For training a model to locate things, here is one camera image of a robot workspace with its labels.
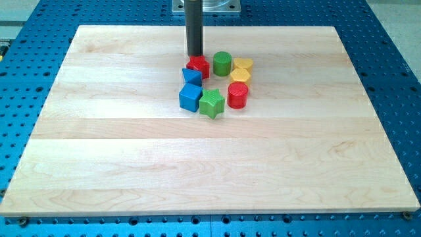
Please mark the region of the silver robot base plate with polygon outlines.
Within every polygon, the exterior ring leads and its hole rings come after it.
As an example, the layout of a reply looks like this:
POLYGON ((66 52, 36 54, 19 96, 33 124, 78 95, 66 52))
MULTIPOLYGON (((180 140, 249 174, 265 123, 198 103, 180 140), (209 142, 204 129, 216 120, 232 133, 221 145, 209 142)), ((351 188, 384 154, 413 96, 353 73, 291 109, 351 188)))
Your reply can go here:
MULTIPOLYGON (((185 13, 184 0, 170 0, 172 13, 183 15, 185 13)), ((240 0, 202 0, 203 13, 237 14, 241 12, 240 0)))

